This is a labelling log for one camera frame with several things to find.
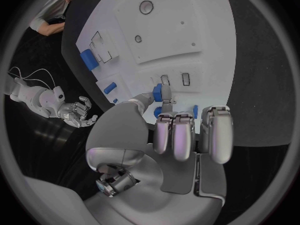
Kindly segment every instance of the black background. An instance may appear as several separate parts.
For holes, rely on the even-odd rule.
[[[2,16],[1,24],[4,25],[9,17],[14,14],[14,10],[18,8],[18,4],[22,3],[23,0],[1,0]],[[300,28],[299,25],[299,10],[300,1],[299,0],[277,0],[283,7],[285,16],[288,16],[295,28]],[[298,34],[293,34],[293,39],[295,42],[298,41]],[[298,216],[298,200],[300,198],[298,188],[300,188],[300,178],[298,177],[293,184],[291,190],[287,196],[283,199],[282,203],[277,207],[277,209],[270,215],[270,217],[263,223],[266,225],[274,225],[277,223],[285,222],[286,224],[297,224],[299,223]],[[9,187],[5,183],[5,180],[1,176],[1,200],[2,208],[1,213],[6,217],[9,223],[14,224],[16,222],[22,221],[22,223],[34,224],[35,222],[32,218],[25,212],[24,208],[18,203],[16,198],[11,193]]]

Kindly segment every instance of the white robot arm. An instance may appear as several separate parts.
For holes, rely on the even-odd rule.
[[[45,118],[61,118],[70,126],[80,128],[93,125],[97,115],[86,120],[88,110],[92,107],[87,97],[80,96],[79,100],[84,102],[65,103],[65,95],[60,86],[53,90],[42,86],[28,86],[21,78],[13,79],[7,75],[5,92],[15,102],[23,102],[28,108]]]

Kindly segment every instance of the small hole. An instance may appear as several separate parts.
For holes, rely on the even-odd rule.
[[[139,11],[144,15],[148,15],[149,13],[151,13],[153,8],[154,8],[154,6],[151,1],[143,1],[139,5]]]
[[[141,43],[141,42],[142,42],[141,36],[137,35],[137,36],[135,37],[135,41],[136,41],[137,43]]]

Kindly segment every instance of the blue block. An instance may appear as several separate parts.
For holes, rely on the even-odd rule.
[[[155,110],[154,110],[154,116],[156,118],[158,118],[161,113],[162,113],[162,107],[161,106],[155,108]]]
[[[109,94],[112,90],[114,90],[117,87],[117,84],[112,82],[107,88],[104,89],[105,94]]]
[[[159,83],[153,89],[152,94],[153,94],[155,102],[162,102],[163,101],[162,100],[162,86],[163,85],[161,83]]]
[[[88,70],[92,71],[96,67],[99,66],[98,61],[94,57],[92,51],[90,49],[84,50],[81,54],[80,57],[84,61],[85,65],[87,66]]]
[[[197,119],[197,118],[198,118],[198,106],[195,105],[192,111],[193,111],[193,113],[194,113],[195,119]]]

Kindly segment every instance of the gray shirt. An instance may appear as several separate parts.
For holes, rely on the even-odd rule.
[[[47,1],[29,26],[33,30],[38,31],[43,22],[47,22],[51,19],[64,19],[64,12],[66,11],[67,6],[68,4],[65,0]]]

